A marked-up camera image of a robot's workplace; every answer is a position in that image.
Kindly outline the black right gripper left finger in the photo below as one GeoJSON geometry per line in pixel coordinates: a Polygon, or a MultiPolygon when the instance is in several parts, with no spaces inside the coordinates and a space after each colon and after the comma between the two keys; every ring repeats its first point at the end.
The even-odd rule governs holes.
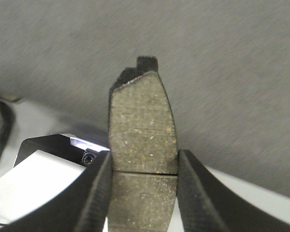
{"type": "Polygon", "coordinates": [[[0,178],[0,232],[101,232],[112,158],[88,166],[36,151],[0,178]]]}

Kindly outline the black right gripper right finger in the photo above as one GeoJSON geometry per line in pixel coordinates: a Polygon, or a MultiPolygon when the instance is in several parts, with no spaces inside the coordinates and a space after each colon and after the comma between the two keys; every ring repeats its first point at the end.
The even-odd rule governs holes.
{"type": "Polygon", "coordinates": [[[290,224],[239,197],[190,151],[178,152],[177,199],[186,232],[290,232],[290,224]]]}

